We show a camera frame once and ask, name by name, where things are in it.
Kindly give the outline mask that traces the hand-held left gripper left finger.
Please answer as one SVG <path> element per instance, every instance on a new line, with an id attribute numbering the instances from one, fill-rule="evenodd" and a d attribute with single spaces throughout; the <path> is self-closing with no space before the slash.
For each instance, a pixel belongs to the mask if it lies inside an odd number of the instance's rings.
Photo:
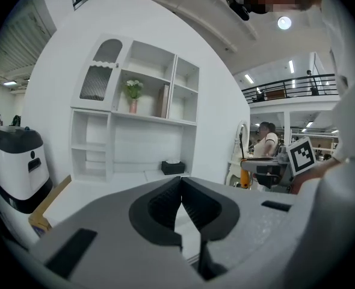
<path id="1" fill-rule="evenodd" d="M 182 237 L 174 231 L 181 205 L 181 178 L 162 182 L 140 196 L 129 209 L 133 228 L 147 241 L 158 246 L 181 246 Z"/>

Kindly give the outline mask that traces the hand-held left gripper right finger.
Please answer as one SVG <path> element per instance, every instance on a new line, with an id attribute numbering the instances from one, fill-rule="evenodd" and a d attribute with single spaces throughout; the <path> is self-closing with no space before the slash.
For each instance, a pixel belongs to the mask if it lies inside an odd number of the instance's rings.
<path id="1" fill-rule="evenodd" d="M 232 199 L 191 178 L 181 179 L 181 198 L 202 243 L 225 239 L 239 220 L 239 206 Z"/>

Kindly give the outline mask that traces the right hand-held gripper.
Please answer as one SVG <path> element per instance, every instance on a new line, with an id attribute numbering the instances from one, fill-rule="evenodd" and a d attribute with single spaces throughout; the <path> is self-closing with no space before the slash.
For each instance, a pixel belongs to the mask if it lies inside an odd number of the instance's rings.
<path id="1" fill-rule="evenodd" d="M 280 146 L 273 157 L 248 158 L 241 168 L 255 175 L 258 184 L 271 189 L 275 185 L 288 188 L 299 174 L 316 165 L 309 138 L 303 137 L 289 146 Z"/>

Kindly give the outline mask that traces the orange black screwdriver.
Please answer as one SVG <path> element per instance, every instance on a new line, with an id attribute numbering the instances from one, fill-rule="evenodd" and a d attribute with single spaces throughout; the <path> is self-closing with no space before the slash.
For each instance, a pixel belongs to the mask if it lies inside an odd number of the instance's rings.
<path id="1" fill-rule="evenodd" d="M 242 165 L 242 162 L 245 161 L 242 132 L 239 135 L 239 140 L 240 140 L 240 148 L 242 154 L 240 165 Z M 241 188 L 243 189 L 248 189 L 250 186 L 249 172 L 244 170 L 242 167 L 241 167 L 240 184 L 241 184 Z"/>

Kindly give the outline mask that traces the person's right forearm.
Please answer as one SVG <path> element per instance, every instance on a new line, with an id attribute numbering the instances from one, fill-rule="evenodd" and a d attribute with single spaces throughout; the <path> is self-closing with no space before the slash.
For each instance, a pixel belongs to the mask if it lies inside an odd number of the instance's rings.
<path id="1" fill-rule="evenodd" d="M 326 171 L 339 164 L 340 162 L 335 158 L 329 158 L 327 161 L 323 161 L 322 163 L 319 163 L 318 165 L 310 168 L 309 170 L 297 175 L 292 181 L 290 193 L 298 194 L 304 182 L 311 179 L 322 178 Z"/>

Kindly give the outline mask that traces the black tissue box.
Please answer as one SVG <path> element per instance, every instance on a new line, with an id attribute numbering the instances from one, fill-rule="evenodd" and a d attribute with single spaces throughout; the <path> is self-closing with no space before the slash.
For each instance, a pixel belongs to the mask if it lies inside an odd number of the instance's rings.
<path id="1" fill-rule="evenodd" d="M 161 163 L 161 171 L 165 175 L 182 174 L 185 171 L 185 164 L 180 160 L 166 160 Z"/>

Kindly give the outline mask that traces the person's beige shirt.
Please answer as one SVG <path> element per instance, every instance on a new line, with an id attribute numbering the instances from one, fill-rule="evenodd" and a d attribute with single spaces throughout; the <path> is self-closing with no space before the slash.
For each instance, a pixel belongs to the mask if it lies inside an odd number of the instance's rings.
<path id="1" fill-rule="evenodd" d="M 332 156 L 340 164 L 326 171 L 322 178 L 304 182 L 299 192 L 317 181 L 318 188 L 329 199 L 339 194 L 355 198 L 355 20 L 336 1 L 323 0 L 321 13 L 331 40 L 330 55 L 340 96 L 333 108 L 339 144 Z"/>

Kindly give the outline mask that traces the white desk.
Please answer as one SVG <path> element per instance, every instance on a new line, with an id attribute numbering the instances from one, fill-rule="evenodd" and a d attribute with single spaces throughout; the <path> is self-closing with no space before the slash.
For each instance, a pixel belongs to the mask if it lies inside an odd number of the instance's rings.
<path id="1" fill-rule="evenodd" d="M 100 197 L 172 177 L 157 170 L 148 170 L 142 173 L 115 173 L 110 182 L 71 181 L 49 205 L 43 216 L 55 227 Z M 182 236 L 183 257 L 189 263 L 198 261 L 200 234 L 183 206 L 178 209 L 174 230 Z"/>

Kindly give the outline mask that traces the black balcony railing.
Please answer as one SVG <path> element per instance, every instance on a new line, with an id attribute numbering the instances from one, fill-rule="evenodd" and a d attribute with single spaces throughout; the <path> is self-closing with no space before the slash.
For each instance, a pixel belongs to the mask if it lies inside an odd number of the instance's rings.
<path id="1" fill-rule="evenodd" d="M 315 96 L 337 96 L 334 74 L 312 75 L 315 81 Z M 307 76 L 269 82 L 242 90 L 248 104 L 279 99 L 309 97 Z"/>

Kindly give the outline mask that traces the white shelf hutch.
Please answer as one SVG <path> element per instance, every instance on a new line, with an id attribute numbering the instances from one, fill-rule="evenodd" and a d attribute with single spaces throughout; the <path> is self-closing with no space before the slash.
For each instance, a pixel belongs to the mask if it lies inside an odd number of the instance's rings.
<path id="1" fill-rule="evenodd" d="M 143 83 L 129 112 L 124 82 Z M 156 116 L 158 93 L 169 85 L 167 116 Z M 101 34 L 87 55 L 70 101 L 70 163 L 75 181 L 110 182 L 115 173 L 161 171 L 166 160 L 194 158 L 200 68 L 165 49 Z"/>

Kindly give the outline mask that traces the flat cardboard box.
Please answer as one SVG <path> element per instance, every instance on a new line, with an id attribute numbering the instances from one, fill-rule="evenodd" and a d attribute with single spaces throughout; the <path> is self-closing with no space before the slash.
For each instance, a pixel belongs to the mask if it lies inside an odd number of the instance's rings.
<path id="1" fill-rule="evenodd" d="M 52 226 L 49 220 L 44 216 L 44 213 L 58 197 L 58 195 L 70 184 L 72 181 L 71 176 L 67 176 L 62 182 L 60 182 L 55 188 L 53 188 L 47 197 L 38 205 L 38 207 L 28 217 L 28 222 L 32 227 L 36 235 L 41 238 L 47 233 Z"/>

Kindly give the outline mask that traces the pink vase with white flowers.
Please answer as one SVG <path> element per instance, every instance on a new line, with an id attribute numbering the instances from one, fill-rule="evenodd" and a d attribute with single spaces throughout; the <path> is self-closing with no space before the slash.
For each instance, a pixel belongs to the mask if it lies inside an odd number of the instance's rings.
<path id="1" fill-rule="evenodd" d="M 137 79 L 130 79 L 124 82 L 124 93 L 129 99 L 129 112 L 135 114 L 137 112 L 138 99 L 141 96 L 143 83 Z"/>

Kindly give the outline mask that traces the round ceiling lamp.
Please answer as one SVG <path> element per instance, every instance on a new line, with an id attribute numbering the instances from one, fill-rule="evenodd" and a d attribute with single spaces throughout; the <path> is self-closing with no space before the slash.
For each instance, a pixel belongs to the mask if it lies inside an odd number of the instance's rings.
<path id="1" fill-rule="evenodd" d="M 278 18 L 277 25 L 281 30 L 288 30 L 292 26 L 292 21 L 287 16 L 281 16 Z"/>

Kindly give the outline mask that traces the white and black machine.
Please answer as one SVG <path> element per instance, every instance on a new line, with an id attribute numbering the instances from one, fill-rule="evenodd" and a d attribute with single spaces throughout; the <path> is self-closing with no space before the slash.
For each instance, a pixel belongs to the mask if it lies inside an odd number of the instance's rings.
<path id="1" fill-rule="evenodd" d="M 29 127 L 0 126 L 0 196 L 31 214 L 53 187 L 41 135 Z"/>

